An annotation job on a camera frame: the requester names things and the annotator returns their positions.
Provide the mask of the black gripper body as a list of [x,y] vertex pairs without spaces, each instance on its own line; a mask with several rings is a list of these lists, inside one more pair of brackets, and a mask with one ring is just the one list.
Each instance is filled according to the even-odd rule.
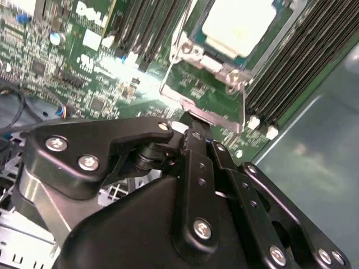
[[67,237],[56,268],[267,268],[268,260],[243,243],[225,198],[206,205],[219,218],[218,250],[205,262],[183,259],[172,243],[177,187],[160,178],[80,222]]

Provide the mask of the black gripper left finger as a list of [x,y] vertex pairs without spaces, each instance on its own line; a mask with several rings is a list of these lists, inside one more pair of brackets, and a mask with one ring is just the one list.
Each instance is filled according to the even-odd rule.
[[172,243],[190,262],[218,249],[219,219],[206,205],[215,195],[213,163],[206,152],[210,127],[185,114],[177,132],[157,117],[42,126],[27,137],[20,193],[38,210],[63,245],[84,219],[147,184],[174,177],[177,187]]

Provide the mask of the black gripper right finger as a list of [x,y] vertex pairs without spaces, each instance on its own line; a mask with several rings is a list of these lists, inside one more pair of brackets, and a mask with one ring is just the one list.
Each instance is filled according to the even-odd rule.
[[346,255],[254,164],[209,144],[248,268],[350,268]]

